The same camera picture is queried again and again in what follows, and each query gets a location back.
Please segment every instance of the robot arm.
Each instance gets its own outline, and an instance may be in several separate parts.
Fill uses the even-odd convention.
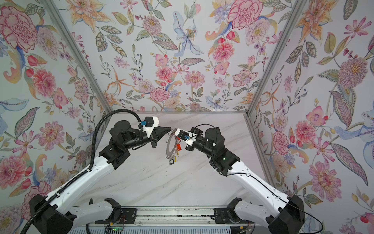
[[[298,196],[288,197],[253,173],[239,157],[225,148],[219,128],[209,128],[205,137],[198,128],[191,131],[177,129],[175,135],[187,143],[186,150],[195,148],[210,158],[209,164],[223,175],[230,176],[248,192],[253,193],[263,206],[256,206],[236,198],[229,206],[235,221],[250,220],[268,227],[273,234],[296,234],[305,222],[304,204]]]

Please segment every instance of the wall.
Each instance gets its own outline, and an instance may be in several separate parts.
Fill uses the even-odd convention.
[[[291,0],[55,1],[114,109],[235,111],[250,103]]]
[[[85,167],[102,116],[42,5],[16,3],[0,1],[1,234],[19,233],[30,199]]]
[[[251,113],[276,187],[324,234],[374,233],[373,8],[309,0]]]

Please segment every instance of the black cable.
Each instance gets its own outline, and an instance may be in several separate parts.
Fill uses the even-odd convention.
[[[44,211],[45,209],[47,208],[47,206],[49,205],[49,203],[55,199],[57,196],[59,196],[67,187],[69,187],[69,185],[71,185],[74,181],[76,181],[79,177],[81,177],[82,175],[86,174],[87,172],[91,171],[92,167],[94,166],[94,162],[95,162],[95,145],[96,145],[96,137],[97,137],[97,134],[99,132],[99,129],[101,127],[101,125],[104,123],[104,121],[109,118],[110,116],[116,114],[116,113],[120,113],[120,112],[127,112],[127,113],[130,113],[132,114],[133,116],[135,116],[135,118],[138,120],[139,124],[141,123],[141,120],[139,118],[139,116],[131,111],[131,110],[127,110],[127,109],[118,109],[118,110],[114,110],[110,113],[108,113],[106,116],[104,116],[97,124],[96,128],[95,128],[95,131],[92,135],[92,144],[91,144],[91,161],[90,161],[90,166],[88,167],[87,170],[83,170],[81,171],[79,174],[77,174],[75,177],[73,177],[71,180],[69,180],[68,182],[66,182],[58,191],[57,193],[55,193],[54,195],[52,195],[48,200],[46,200],[46,202],[43,203],[43,205],[41,205],[41,207],[39,209],[37,209],[34,213],[34,215],[27,221],[27,223],[25,224],[25,226],[23,227],[22,231],[20,234],[26,234],[27,230],[30,228],[31,224],[34,222],[34,220],[36,219],[36,217],[40,216]]]
[[[247,174],[247,173],[237,172],[237,173],[228,174],[228,176],[236,175],[236,174]],[[269,191],[270,191],[274,196],[279,197],[279,196],[276,195],[273,191],[271,191],[267,186],[265,186],[265,185],[264,185],[260,180],[258,180],[256,177],[252,176],[251,174],[250,174],[249,176],[252,177],[253,179],[257,180],[257,182],[259,182],[262,186],[264,186],[267,190],[269,190]],[[317,234],[317,233],[320,233],[320,232],[324,229],[324,225],[323,225],[323,223],[322,223],[320,220],[318,220],[316,217],[314,217],[313,215],[309,214],[308,212],[305,212],[305,211],[303,211],[303,210],[300,210],[300,209],[297,208],[296,206],[291,205],[290,203],[284,201],[284,200],[283,200],[282,198],[280,198],[280,197],[279,197],[279,199],[280,199],[282,202],[284,202],[284,203],[286,203],[286,204],[292,206],[293,208],[295,208],[295,209],[297,209],[297,210],[303,212],[304,214],[307,214],[307,215],[309,215],[310,217],[314,218],[314,219],[317,220],[317,221],[321,224],[321,226],[322,226],[321,229],[320,229],[319,231],[317,231],[317,232],[313,232],[313,233],[298,233],[298,234]]]

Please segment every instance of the marble surface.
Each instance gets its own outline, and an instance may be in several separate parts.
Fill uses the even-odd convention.
[[[159,126],[190,130],[199,124],[219,127],[225,146],[236,154],[254,173],[265,178],[241,113],[165,113],[139,114],[157,116]],[[127,113],[113,115],[96,151],[100,152],[110,140],[109,130],[119,120],[128,120],[136,128],[136,118]],[[201,126],[204,131],[209,126]],[[165,135],[155,149],[151,144],[132,151],[131,156],[117,170],[94,185],[76,205],[94,203],[111,197],[123,206],[220,206],[235,197],[257,203],[253,196],[229,177],[219,175],[202,152],[185,150],[185,143],[173,165],[166,159]]]

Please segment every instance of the pink flower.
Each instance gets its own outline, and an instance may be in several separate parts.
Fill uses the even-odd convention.
[[[274,128],[278,131],[283,132],[288,123],[288,117],[284,116],[282,113],[278,114],[274,119]]]
[[[309,114],[306,115],[306,119],[310,121],[311,124],[315,126],[321,126],[326,123],[324,119],[324,111],[322,110],[321,106],[317,106],[314,108]]]
[[[255,56],[252,55],[252,56],[248,57],[248,66],[253,67],[254,65],[255,65]]]
[[[45,150],[52,150],[53,145],[58,145],[64,142],[63,136],[65,135],[63,126],[57,124],[57,121],[50,123],[45,123],[45,127],[40,128],[43,134],[37,134],[36,138],[39,138],[39,145],[46,146]]]
[[[200,104],[197,103],[197,102],[193,102],[193,103],[190,104],[190,109],[191,109],[192,111],[199,111],[199,109],[200,109]]]
[[[156,71],[156,76],[161,80],[168,80],[173,75],[173,70],[168,66],[159,67]]]
[[[273,142],[274,148],[278,150],[279,154],[285,155],[286,153],[288,153],[289,148],[287,146],[289,144],[289,141],[287,139],[287,136],[283,134],[283,132],[281,131],[276,131],[273,134],[273,138],[274,138],[274,142]]]
[[[78,107],[68,107],[68,115],[72,119],[75,119],[75,117],[79,117],[79,112],[80,112],[80,108]]]
[[[223,79],[222,79],[221,77],[218,78],[218,79],[215,79],[214,83],[215,83],[216,86],[218,86],[218,87],[220,87],[220,88],[222,88],[222,87],[224,87],[224,86],[227,86],[227,85],[226,85],[226,82],[224,82]]]
[[[153,90],[153,85],[150,82],[150,80],[146,79],[146,80],[139,83],[139,90],[140,90],[140,92],[143,92],[143,93],[147,94],[151,90]]]
[[[130,64],[128,64],[126,61],[124,61],[123,59],[121,59],[121,58],[118,57],[118,56],[115,57],[114,62],[115,62],[115,64],[116,64],[118,67],[127,68],[127,67],[130,66]]]
[[[280,38],[282,35],[283,35],[283,32],[280,31],[278,36],[276,36],[275,34],[272,36],[272,37],[274,38],[273,41],[269,41],[269,39],[266,39],[266,40],[267,40],[267,42],[268,42],[269,44],[275,44],[275,43],[278,42],[279,38]]]
[[[59,45],[52,31],[48,28],[40,27],[38,29],[38,46],[52,59],[57,58]]]
[[[162,56],[161,54],[156,54],[156,66],[166,66],[169,62],[169,58],[165,55]]]
[[[189,67],[187,67],[187,68],[185,68],[185,67],[186,67],[186,65],[183,65],[181,67],[181,65],[178,64],[178,69],[176,67],[173,67],[173,69],[175,70],[174,73],[178,73],[179,72],[179,74],[182,75],[182,72],[187,72],[187,70],[190,69]]]
[[[14,141],[14,143],[16,143],[17,145],[21,145],[21,146],[18,147],[18,148],[14,148],[13,153],[22,150],[21,155],[24,155],[27,151],[27,148],[32,149],[33,146],[30,145],[30,143],[36,137],[36,136],[33,137],[33,134],[34,134],[34,132],[30,131],[29,134],[28,134],[28,137],[27,137],[26,133],[22,133],[22,138],[23,138],[24,141],[21,141],[21,140],[18,140],[18,139]]]
[[[251,24],[246,29],[246,32],[245,32],[246,33],[245,41],[247,45],[259,42],[261,39],[263,39],[269,27],[270,27],[269,21],[267,21],[264,18],[257,20],[256,22]]]
[[[344,88],[354,88],[361,84],[365,78],[368,65],[362,58],[349,59],[341,64],[338,73],[339,84]]]
[[[72,76],[72,77],[76,77],[77,76],[77,72],[70,66],[68,66],[68,68],[66,69],[68,71],[68,73]]]
[[[161,24],[158,19],[154,16],[148,16],[143,20],[142,23],[144,29],[151,34],[151,36],[157,36],[161,33]]]
[[[316,162],[316,167],[310,165],[309,168],[309,174],[313,176],[313,191],[319,192],[321,198],[324,198],[326,193],[327,200],[331,202],[336,197],[341,198],[341,190],[338,189],[341,186],[341,180],[335,178],[335,170],[329,171],[330,164],[327,161],[324,164],[318,161]]]
[[[86,78],[83,77],[82,81],[76,81],[74,85],[76,90],[74,96],[80,99],[83,105],[85,105],[88,100],[88,84]]]
[[[14,49],[18,46],[28,52],[37,43],[37,31],[30,17],[12,6],[1,8],[0,32]]]
[[[328,141],[325,141],[324,144],[322,145],[322,138],[318,137],[318,144],[313,142],[313,145],[316,149],[318,149],[317,155],[319,155],[322,152],[322,156],[324,157],[326,161],[328,161],[327,159],[330,159],[332,162],[335,161],[335,158],[333,158],[330,155],[334,153],[334,151],[332,149],[326,149],[326,147],[329,145]]]
[[[200,72],[187,72],[187,75],[184,77],[184,82],[187,85],[191,85],[192,87],[197,89],[199,86],[202,86],[202,83],[205,82],[204,77],[205,76]]]
[[[232,22],[233,29],[246,28],[258,19],[262,7],[259,0],[236,0],[231,5],[228,22]]]
[[[71,35],[73,36],[75,42],[83,42],[80,39],[82,39],[81,35],[75,36],[75,32],[71,32]]]
[[[132,9],[132,6],[136,5],[138,2],[137,1],[132,1],[132,0],[123,0],[124,2],[121,2],[120,4],[124,6],[123,8],[127,8],[128,6]]]
[[[50,97],[55,91],[56,79],[51,72],[39,69],[33,75],[33,85],[39,94],[44,97]]]
[[[291,92],[292,89],[292,76],[287,76],[287,78],[284,80],[284,90],[286,92]]]
[[[346,30],[348,30],[349,32],[345,32],[344,34],[351,34],[353,33],[353,35],[351,36],[351,38],[354,38],[356,33],[361,36],[361,35],[367,35],[368,32],[363,30],[364,28],[368,27],[371,25],[371,21],[369,21],[368,23],[366,23],[365,25],[363,25],[365,23],[365,20],[366,20],[366,17],[363,17],[362,20],[360,21],[360,23],[357,25],[357,20],[353,20],[353,27],[350,26],[350,25],[347,25],[346,26]]]
[[[8,185],[15,186],[22,179],[25,170],[26,163],[22,155],[3,158],[0,162],[0,187],[6,189]]]
[[[229,62],[220,62],[217,64],[217,66],[214,68],[215,73],[224,75],[227,71],[227,68],[229,67]]]
[[[233,45],[229,42],[221,43],[214,50],[213,57],[217,62],[227,61],[234,54]]]
[[[239,74],[233,75],[234,87],[244,86],[246,83],[249,83],[251,80],[255,79],[258,75],[258,72],[250,72],[248,70],[241,70]]]
[[[372,213],[365,213],[365,217],[369,221],[368,225],[368,234],[374,234],[374,215]]]
[[[22,203],[22,218],[29,220],[31,218],[30,213],[30,200],[35,195],[40,194],[42,196],[47,195],[49,192],[51,192],[50,185],[45,182],[41,181],[39,186],[31,186],[30,191],[28,194],[25,195],[24,202]]]
[[[61,88],[57,88],[57,92],[53,95],[53,101],[57,107],[64,106],[69,103]]]
[[[164,87],[155,88],[150,92],[150,98],[155,101],[164,101],[169,98],[169,91],[165,90]]]

